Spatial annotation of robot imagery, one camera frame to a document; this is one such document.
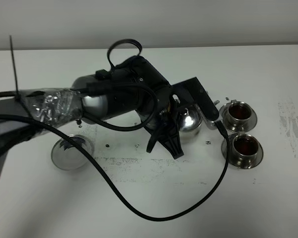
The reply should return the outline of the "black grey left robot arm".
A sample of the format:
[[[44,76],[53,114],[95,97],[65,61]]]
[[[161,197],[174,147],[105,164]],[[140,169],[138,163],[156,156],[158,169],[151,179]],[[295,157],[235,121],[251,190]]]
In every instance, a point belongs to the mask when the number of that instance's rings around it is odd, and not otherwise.
[[[183,155],[174,87],[144,57],[76,79],[71,88],[0,92],[0,176],[8,151],[46,131],[82,120],[115,131],[144,128],[147,151],[160,143]]]

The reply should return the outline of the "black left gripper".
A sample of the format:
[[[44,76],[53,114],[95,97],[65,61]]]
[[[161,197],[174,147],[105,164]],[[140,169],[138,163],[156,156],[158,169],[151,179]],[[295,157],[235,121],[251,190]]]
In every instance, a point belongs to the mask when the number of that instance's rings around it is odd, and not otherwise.
[[[185,105],[186,89],[182,86],[156,86],[151,90],[156,95],[157,109],[153,118],[145,125],[151,139],[160,144],[178,159],[184,155],[179,135],[180,110]]]

